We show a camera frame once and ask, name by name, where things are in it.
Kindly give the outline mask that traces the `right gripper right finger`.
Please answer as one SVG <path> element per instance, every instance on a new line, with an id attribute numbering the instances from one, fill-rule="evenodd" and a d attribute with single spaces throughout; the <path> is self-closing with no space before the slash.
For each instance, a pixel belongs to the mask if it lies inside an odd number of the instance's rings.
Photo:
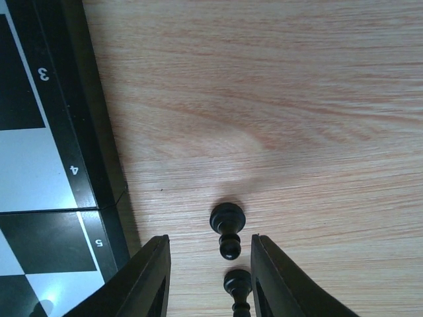
<path id="1" fill-rule="evenodd" d="M 356 316 L 317 285 L 268 236 L 254 234 L 250 253 L 257 316 Z"/>

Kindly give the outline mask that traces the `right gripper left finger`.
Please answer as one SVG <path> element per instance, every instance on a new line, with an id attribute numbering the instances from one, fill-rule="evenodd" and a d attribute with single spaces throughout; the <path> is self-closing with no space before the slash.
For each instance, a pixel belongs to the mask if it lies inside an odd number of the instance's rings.
<path id="1" fill-rule="evenodd" d="M 166 316 L 170 273 L 169 236 L 154 236 L 111 280 L 66 316 Z"/>

